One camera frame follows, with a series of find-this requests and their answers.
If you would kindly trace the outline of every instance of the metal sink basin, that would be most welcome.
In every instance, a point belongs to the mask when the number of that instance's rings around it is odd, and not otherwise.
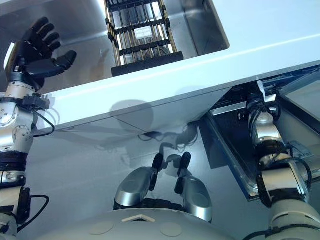
[[[24,2],[10,1],[15,3],[13,6]],[[112,44],[107,37],[104,0],[29,2],[29,7],[0,14],[1,66],[10,42],[20,39],[33,22],[46,16],[61,36],[62,47],[56,55],[75,50],[78,57],[69,71],[46,81],[42,94],[112,78],[111,68],[116,63]],[[164,3],[176,47],[182,51],[185,60],[229,47],[212,0],[164,0]],[[0,90],[5,87],[6,77],[1,67]]]

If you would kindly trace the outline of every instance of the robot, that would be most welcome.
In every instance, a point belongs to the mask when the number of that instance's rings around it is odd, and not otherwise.
[[[50,103],[37,92],[45,78],[67,71],[76,59],[76,52],[52,58],[60,47],[58,33],[49,32],[54,25],[44,17],[38,20],[11,47],[5,71],[8,79],[6,92],[0,95],[0,240],[16,240],[17,232],[27,227],[46,207],[48,197],[31,195],[26,185],[27,156],[35,135],[38,110],[46,110]],[[274,122],[281,109],[274,101],[266,102],[261,92],[248,97],[246,114],[248,132],[257,156],[259,197],[270,208],[269,229],[248,235],[244,240],[265,236],[267,240],[318,240],[320,215],[308,204],[311,171],[302,160],[294,158]],[[89,219],[74,226],[47,234],[39,240],[156,240],[210,239],[232,240],[232,237],[210,224],[212,202],[206,186],[188,171],[191,154],[181,157],[174,191],[183,198],[183,206],[161,199],[145,198],[153,191],[163,163],[157,154],[151,167],[140,167],[130,173],[118,187],[114,211]],[[296,163],[307,169],[305,183]],[[47,202],[31,220],[32,198],[46,198]]]

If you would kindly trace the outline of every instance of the wire rack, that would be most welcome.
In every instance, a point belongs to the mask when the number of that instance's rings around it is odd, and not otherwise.
[[[105,0],[106,25],[119,76],[183,60],[163,0]]]

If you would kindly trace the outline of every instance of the white countertop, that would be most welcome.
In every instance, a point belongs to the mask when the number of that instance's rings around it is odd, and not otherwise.
[[[320,64],[319,0],[213,3],[229,49],[49,93],[45,115],[74,126]]]

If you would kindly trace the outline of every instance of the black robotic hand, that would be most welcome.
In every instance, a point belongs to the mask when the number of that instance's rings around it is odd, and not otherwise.
[[[15,44],[5,68],[9,82],[23,82],[37,92],[44,86],[45,78],[62,74],[72,66],[77,57],[75,51],[52,58],[53,52],[61,46],[57,32],[46,37],[54,28],[48,18],[43,17]]]

